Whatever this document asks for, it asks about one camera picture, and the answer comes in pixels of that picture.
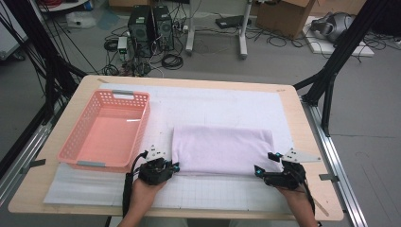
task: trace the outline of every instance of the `white table mat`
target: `white table mat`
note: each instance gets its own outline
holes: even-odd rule
[[[154,145],[165,151],[167,158],[171,157],[173,128],[182,124],[269,129],[276,151],[285,153],[293,146],[280,97],[275,93],[111,83],[101,88],[150,93],[151,112],[141,150]],[[110,174],[86,174],[60,165],[44,202],[119,206],[124,174]],[[153,206],[289,212],[276,189],[256,177],[237,176],[173,176]]]

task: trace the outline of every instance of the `folded white cloth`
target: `folded white cloth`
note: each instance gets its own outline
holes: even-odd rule
[[[274,153],[271,131],[210,126],[174,128],[172,160],[180,162],[180,174],[254,175],[253,165],[281,172],[282,165],[269,159]]]

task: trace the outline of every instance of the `aluminum rail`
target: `aluminum rail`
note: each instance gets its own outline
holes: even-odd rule
[[[333,140],[325,135],[321,126],[322,115],[319,108],[308,105],[306,109],[310,111],[311,117],[313,118],[313,124],[321,140],[320,142],[323,147],[324,156],[331,167],[330,170],[332,171],[332,174],[337,176],[339,179],[339,181],[334,184],[337,185],[341,193],[342,201],[346,206],[347,214],[350,220],[356,227],[367,227],[368,224],[357,202],[357,197],[352,190],[351,184],[348,181],[345,170],[342,167],[342,163],[339,155],[337,154],[337,150],[334,147]]]
[[[0,180],[0,207],[4,204],[5,200],[17,185],[19,180],[27,174],[31,168],[32,161],[35,160],[38,153],[41,151],[47,137],[53,130],[60,114],[62,113],[61,103],[66,103],[65,100],[59,99],[60,103],[55,105],[54,114],[46,124],[40,125],[30,136],[24,148],[13,161],[8,171]]]

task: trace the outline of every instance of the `forearm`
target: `forearm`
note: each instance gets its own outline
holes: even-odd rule
[[[301,227],[316,227],[317,222],[312,211],[312,206],[305,193],[292,191],[286,195],[289,209]]]
[[[138,226],[144,214],[129,211],[127,215],[121,220],[117,227],[135,227]]]

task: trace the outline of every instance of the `cardboard box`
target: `cardboard box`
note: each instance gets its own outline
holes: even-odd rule
[[[276,5],[261,4],[256,26],[296,39],[305,26],[315,0],[282,0]]]
[[[132,11],[135,5],[154,6],[153,0],[109,0],[109,6],[117,11]]]
[[[366,0],[316,0],[310,11],[311,16],[324,16],[327,12],[346,12],[357,15]]]

